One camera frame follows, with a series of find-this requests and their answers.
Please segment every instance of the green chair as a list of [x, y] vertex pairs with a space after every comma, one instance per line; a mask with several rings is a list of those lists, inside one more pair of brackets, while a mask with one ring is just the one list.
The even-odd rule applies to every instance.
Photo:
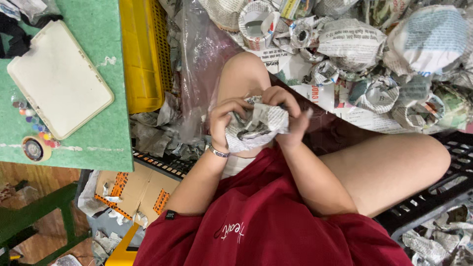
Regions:
[[[9, 250], [36, 234], [37, 231], [33, 228], [33, 223], [56, 208], [59, 208], [62, 213], [64, 229], [67, 233], [67, 244], [34, 265], [47, 265], [61, 254], [90, 237], [90, 230], [80, 236], [76, 236], [75, 233], [71, 201], [74, 200], [76, 189], [77, 184], [71, 183], [19, 210], [0, 207], [0, 266], [10, 265]], [[15, 265], [29, 264], [15, 262]]]

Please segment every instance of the red t-shirt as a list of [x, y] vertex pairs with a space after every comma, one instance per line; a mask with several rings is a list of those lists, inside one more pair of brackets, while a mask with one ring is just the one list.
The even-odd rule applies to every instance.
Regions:
[[281, 153], [269, 148], [220, 181], [203, 216], [168, 213], [146, 229], [135, 266], [412, 265], [366, 216], [314, 217]]

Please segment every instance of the person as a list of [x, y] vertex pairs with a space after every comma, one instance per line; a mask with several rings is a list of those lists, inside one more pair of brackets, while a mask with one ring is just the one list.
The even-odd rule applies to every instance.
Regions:
[[244, 117], [254, 90], [263, 103], [284, 104], [290, 133], [228, 158], [205, 151], [146, 229], [134, 265], [411, 265], [371, 218], [443, 176], [450, 155], [441, 143], [380, 135], [317, 157], [301, 141], [311, 111], [271, 87], [248, 52], [225, 64], [218, 90], [214, 150], [228, 153], [228, 113]]

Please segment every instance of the hand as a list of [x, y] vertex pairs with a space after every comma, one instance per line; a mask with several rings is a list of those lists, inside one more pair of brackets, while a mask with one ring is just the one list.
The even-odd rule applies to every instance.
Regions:
[[210, 134], [212, 136], [212, 146], [214, 149], [229, 153], [227, 139], [225, 137], [225, 127], [231, 119], [229, 112], [237, 112], [241, 118], [246, 119], [246, 112], [243, 108], [253, 109], [253, 105], [241, 98], [231, 98], [222, 101], [210, 112]]
[[309, 118], [313, 110], [301, 112], [294, 96], [279, 86], [267, 88], [263, 92], [263, 103], [271, 106], [284, 103], [284, 107], [289, 112], [289, 134], [278, 134], [276, 141], [282, 149], [290, 150], [298, 147], [309, 126]]

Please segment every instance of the clear plastic sheet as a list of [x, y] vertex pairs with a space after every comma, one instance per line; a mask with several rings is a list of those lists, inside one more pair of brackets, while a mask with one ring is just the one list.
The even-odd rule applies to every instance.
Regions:
[[181, 141], [200, 139], [211, 104], [215, 104], [219, 77], [225, 62], [243, 51], [220, 30], [198, 0], [184, 1], [182, 17]]

